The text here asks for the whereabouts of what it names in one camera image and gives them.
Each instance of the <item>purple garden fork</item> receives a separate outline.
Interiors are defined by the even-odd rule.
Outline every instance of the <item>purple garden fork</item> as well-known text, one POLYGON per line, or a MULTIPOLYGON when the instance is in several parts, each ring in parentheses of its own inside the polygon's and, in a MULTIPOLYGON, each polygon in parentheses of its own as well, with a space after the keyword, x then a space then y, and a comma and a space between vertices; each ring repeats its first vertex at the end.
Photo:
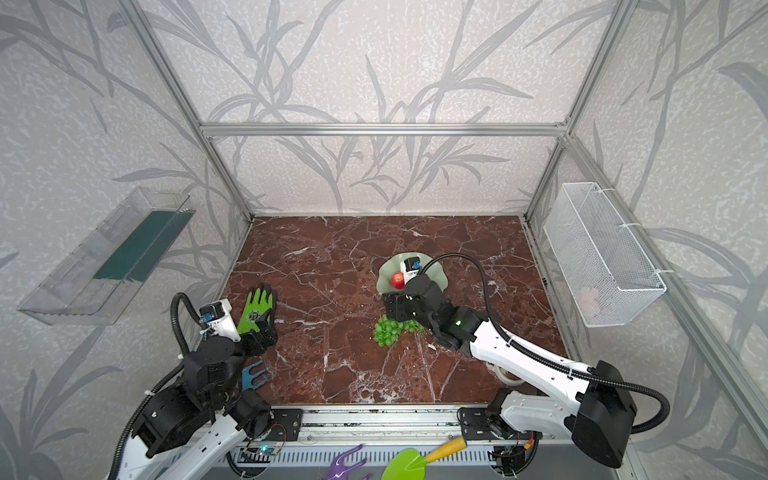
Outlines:
MULTIPOLYGON (((347 475, 352 470, 357 470, 358 468, 362 467, 366 464, 366 459, 364 458, 361 462, 357 462, 355 465, 352 465, 350 467, 344 466, 344 459, 351 454, 359 451, 362 448, 362 443, 358 446, 356 446, 354 449, 347 450, 346 452, 339 454, 336 458, 333 459, 333 462, 331 463, 331 468, 328 471, 328 476, 325 477, 324 480, 349 480, 349 477, 347 475)), ((371 475, 368 474, 362 480, 370 480, 371 475)))

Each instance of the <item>apple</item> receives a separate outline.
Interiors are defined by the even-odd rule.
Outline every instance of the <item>apple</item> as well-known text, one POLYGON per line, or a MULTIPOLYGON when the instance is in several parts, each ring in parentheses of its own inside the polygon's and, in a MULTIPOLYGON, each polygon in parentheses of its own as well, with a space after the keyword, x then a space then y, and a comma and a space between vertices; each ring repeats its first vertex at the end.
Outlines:
POLYGON ((406 276, 403 275, 402 272, 398 272, 392 275, 392 286, 394 286, 397 290, 402 290, 405 285, 406 276))

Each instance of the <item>transparent acrylic box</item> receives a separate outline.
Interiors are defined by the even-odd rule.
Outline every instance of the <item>transparent acrylic box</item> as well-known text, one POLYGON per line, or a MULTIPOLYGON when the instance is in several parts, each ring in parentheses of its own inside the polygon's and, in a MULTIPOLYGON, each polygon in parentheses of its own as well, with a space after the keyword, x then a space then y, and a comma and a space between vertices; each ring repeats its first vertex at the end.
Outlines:
POLYGON ((49 325, 114 324, 189 222, 194 210, 185 207, 188 199, 189 195, 137 188, 18 309, 49 325), (137 237, 138 247, 131 255, 115 258, 118 249, 124 248, 126 240, 153 212, 168 214, 154 223, 156 231, 137 237), (111 274, 101 274, 107 262, 118 263, 118 267, 112 268, 111 274))

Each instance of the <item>wall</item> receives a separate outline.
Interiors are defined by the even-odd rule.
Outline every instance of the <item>wall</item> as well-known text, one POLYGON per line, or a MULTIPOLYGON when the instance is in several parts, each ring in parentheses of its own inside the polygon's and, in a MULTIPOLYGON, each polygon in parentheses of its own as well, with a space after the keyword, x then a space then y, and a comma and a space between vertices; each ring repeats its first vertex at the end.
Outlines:
MULTIPOLYGON (((634 12, 576 135, 765 392, 768 4, 655 5, 634 12)), ((583 180, 566 157, 534 229, 586 360, 613 363, 673 403, 661 430, 634 436, 649 478, 768 478, 768 460, 663 300, 625 327, 581 324, 541 225, 554 185, 583 180)), ((655 409, 640 407, 644 418, 655 409)))
POLYGON ((265 214, 520 214, 554 147, 551 137, 220 140, 251 210, 265 214), (409 148, 435 155, 409 161, 409 148))
MULTIPOLYGON (((111 2, 0 5, 0 477, 103 478, 123 425, 177 363, 172 295, 222 286, 247 225, 111 2), (136 186, 197 210, 113 326, 17 306, 136 186)), ((191 336, 187 325, 187 335, 191 336)))
MULTIPOLYGON (((142 0, 209 122, 558 122, 613 0, 142 0)), ((521 213, 545 138, 221 138, 253 209, 521 213), (456 192, 472 194, 456 196, 456 192)))

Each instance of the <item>green trowel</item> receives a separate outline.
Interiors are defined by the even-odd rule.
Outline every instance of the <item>green trowel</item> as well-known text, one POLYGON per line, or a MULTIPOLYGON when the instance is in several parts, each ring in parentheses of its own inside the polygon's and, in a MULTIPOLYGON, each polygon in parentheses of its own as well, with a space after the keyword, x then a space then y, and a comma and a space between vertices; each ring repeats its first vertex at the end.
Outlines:
POLYGON ((387 465, 382 480, 424 480, 424 468, 428 463, 453 455, 466 448, 467 442, 462 437, 458 437, 426 457, 422 457, 414 449, 403 450, 387 465))

